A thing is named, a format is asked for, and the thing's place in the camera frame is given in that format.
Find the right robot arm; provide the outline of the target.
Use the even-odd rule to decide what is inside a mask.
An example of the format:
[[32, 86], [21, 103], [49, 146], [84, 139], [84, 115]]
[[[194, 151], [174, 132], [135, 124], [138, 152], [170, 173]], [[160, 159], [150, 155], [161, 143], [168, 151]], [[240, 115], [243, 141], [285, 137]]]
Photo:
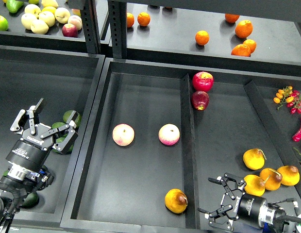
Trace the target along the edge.
[[296, 215], [290, 216], [276, 203], [268, 203], [263, 197], [248, 194], [245, 188], [249, 183], [243, 178], [225, 173], [217, 178], [208, 178], [208, 181], [225, 189], [219, 208], [211, 212], [197, 208], [208, 219], [209, 226], [228, 233], [233, 232], [235, 221], [257, 229], [267, 226], [271, 233], [287, 233], [290, 229], [301, 228], [297, 203], [294, 204]]

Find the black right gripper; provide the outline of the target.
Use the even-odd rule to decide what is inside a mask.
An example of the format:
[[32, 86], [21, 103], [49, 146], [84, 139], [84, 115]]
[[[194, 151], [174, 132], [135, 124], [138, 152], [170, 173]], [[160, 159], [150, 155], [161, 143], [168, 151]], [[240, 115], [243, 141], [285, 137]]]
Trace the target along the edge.
[[236, 175], [225, 173], [209, 182], [222, 185], [226, 191], [220, 208], [209, 212], [200, 207], [197, 210], [208, 219], [208, 225], [223, 231], [232, 231], [233, 222], [238, 220], [255, 228], [263, 228], [268, 222], [268, 202], [265, 198], [244, 193], [246, 182]]

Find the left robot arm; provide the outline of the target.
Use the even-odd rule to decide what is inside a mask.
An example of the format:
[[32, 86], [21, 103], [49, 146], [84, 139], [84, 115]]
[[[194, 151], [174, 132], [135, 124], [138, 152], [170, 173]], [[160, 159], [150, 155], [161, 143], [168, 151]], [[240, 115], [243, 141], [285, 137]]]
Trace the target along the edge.
[[8, 153], [8, 172], [0, 179], [0, 233], [7, 233], [15, 214], [24, 205], [25, 199], [52, 184], [54, 176], [44, 166], [52, 150], [61, 154], [69, 151], [78, 134], [72, 111], [65, 124], [52, 128], [40, 122], [43, 99], [28, 110], [21, 109], [10, 130], [20, 139]]

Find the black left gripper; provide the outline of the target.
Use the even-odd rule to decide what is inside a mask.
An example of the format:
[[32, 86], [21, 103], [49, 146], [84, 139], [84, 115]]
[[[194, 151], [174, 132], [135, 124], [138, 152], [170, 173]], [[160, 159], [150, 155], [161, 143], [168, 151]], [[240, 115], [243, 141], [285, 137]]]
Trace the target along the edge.
[[[51, 128], [39, 123], [43, 107], [44, 99], [41, 98], [28, 110], [21, 109], [10, 127], [10, 131], [22, 137], [15, 143], [6, 160], [33, 172], [39, 171], [52, 149], [65, 154], [78, 136], [75, 123], [77, 112], [72, 112], [63, 126]], [[27, 121], [30, 128], [24, 130]], [[63, 142], [56, 143], [61, 133], [67, 133], [67, 136]]]

